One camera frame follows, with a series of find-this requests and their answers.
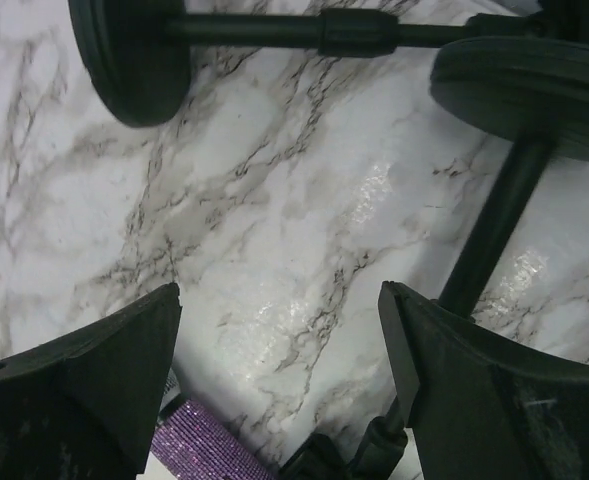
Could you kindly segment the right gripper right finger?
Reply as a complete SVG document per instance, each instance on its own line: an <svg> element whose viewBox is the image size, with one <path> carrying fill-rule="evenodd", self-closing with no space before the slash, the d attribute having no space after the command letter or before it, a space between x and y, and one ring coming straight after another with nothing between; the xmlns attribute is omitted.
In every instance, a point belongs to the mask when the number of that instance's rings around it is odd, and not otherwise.
<svg viewBox="0 0 589 480"><path fill-rule="evenodd" d="M378 300L427 479L589 479L589 365L523 346L411 288Z"/></svg>

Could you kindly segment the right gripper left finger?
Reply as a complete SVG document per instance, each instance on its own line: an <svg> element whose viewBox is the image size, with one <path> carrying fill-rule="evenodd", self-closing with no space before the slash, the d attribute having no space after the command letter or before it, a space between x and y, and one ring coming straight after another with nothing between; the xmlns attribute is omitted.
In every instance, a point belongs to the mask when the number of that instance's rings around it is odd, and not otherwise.
<svg viewBox="0 0 589 480"><path fill-rule="evenodd" d="M0 360L0 479L134 479L145 471L181 317L163 285Z"/></svg>

